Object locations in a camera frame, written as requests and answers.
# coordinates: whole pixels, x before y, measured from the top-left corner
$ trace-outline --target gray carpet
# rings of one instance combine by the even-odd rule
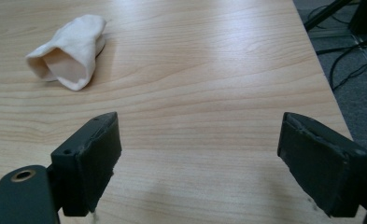
[[[350,21],[356,7],[357,6],[344,7],[334,16],[341,21]],[[312,9],[298,8],[298,12],[303,21],[307,20],[307,15],[311,11]],[[350,47],[356,44],[354,37],[348,34],[346,24],[333,18],[328,18],[319,26],[324,29],[315,28],[309,32],[315,50]],[[361,36],[361,38],[367,39],[367,35]],[[323,71],[328,79],[332,63],[341,53],[342,51],[318,56]],[[351,72],[367,63],[367,59],[364,55],[361,49],[357,49],[339,62],[333,76],[334,85],[337,85]],[[346,120],[346,125],[354,141],[367,148],[367,71],[358,77],[350,79],[345,85],[334,92],[334,96],[340,106],[344,119]]]

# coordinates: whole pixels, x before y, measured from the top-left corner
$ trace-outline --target screw hole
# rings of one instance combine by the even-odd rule
[[[23,170],[11,177],[12,182],[22,182],[35,175],[35,170]]]
[[[72,153],[72,150],[70,150],[70,149],[65,149],[64,150],[64,155],[69,155],[70,153]]]

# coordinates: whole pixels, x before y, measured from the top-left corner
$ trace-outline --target wood grain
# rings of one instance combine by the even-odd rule
[[[87,13],[107,20],[92,82],[35,77],[24,56]],[[276,156],[285,111],[349,136],[290,0],[0,0],[0,178],[109,111],[123,153],[97,223],[362,221],[326,217]]]

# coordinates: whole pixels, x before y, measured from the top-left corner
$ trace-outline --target white cloth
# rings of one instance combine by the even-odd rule
[[[105,45],[105,26],[106,21],[100,16],[75,18],[48,43],[26,55],[26,62],[43,80],[59,80],[70,90],[79,91],[91,80],[95,57]]]

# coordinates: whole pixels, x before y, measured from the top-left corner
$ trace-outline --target floor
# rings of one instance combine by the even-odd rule
[[[317,7],[327,5],[332,1],[321,2],[309,0],[294,0],[303,21]],[[358,5],[346,6],[322,22],[319,27],[311,30],[308,35],[315,50],[350,47],[357,41],[366,40],[367,35],[353,36],[347,30],[345,22],[350,21]],[[318,55],[326,77],[330,78],[332,64],[343,51]],[[337,65],[333,73],[334,86],[349,76],[352,72],[366,69],[357,77],[349,79],[334,91],[334,96],[346,120],[348,129],[356,143],[367,148],[367,50],[356,49],[347,54]]]

